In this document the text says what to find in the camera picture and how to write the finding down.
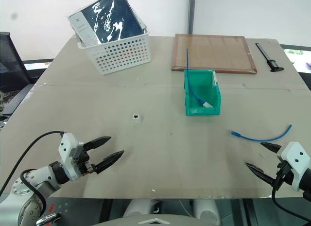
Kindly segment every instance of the beige table surface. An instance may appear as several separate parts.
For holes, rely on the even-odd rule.
[[[255,46],[284,67],[272,73]],[[222,93],[219,116],[186,117],[183,73],[171,72],[173,37],[151,37],[152,61],[101,76],[70,39],[0,132],[0,185],[25,148],[39,135],[65,130],[87,142],[112,136],[90,152],[93,163],[124,150],[103,173],[63,185],[54,196],[87,198],[245,198],[266,197],[272,188],[244,162],[275,177],[278,159],[252,138],[288,135],[311,155],[311,91],[276,40],[247,39],[257,75],[217,74]],[[132,115],[143,115],[135,124]],[[39,141],[9,183],[28,168],[60,160],[60,137]],[[278,196],[301,196],[283,186]]]

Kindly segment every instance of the blue ethernet cable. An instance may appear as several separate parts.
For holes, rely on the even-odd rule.
[[[247,139],[247,140],[253,141],[253,142],[270,142],[270,141],[278,140],[278,139],[284,137],[289,132],[291,127],[292,127],[292,125],[289,125],[288,128],[285,130],[285,132],[283,134],[281,134],[280,136],[275,137],[273,139],[251,139],[251,138],[245,137],[245,136],[243,136],[243,135],[241,135],[238,132],[235,132],[233,130],[230,131],[230,134],[232,134],[232,135],[234,135],[236,137],[240,137],[240,138],[243,138],[243,139]]]
[[[204,101],[202,101],[200,98],[198,98],[195,94],[194,94],[194,92],[192,91],[192,87],[191,87],[191,85],[190,85],[190,81],[189,81],[189,79],[190,79],[190,75],[189,75],[189,67],[188,67],[188,49],[187,49],[187,80],[188,80],[188,87],[189,87],[189,91],[190,91],[190,93],[196,98],[196,100],[201,104],[201,105],[203,105],[205,102]]]

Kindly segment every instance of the perforated basket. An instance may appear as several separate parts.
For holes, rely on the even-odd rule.
[[[100,74],[109,74],[151,61],[148,31],[142,35],[109,43],[83,47],[77,36],[78,47],[84,50]]]

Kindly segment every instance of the green plastic bin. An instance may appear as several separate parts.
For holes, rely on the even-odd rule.
[[[186,115],[219,115],[221,105],[221,94],[214,70],[184,70],[184,89]],[[188,85],[194,94],[202,101],[208,102],[213,107],[202,106],[189,90]]]

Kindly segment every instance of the book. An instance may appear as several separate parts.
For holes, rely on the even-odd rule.
[[[127,0],[98,0],[69,21],[87,47],[143,34]]]

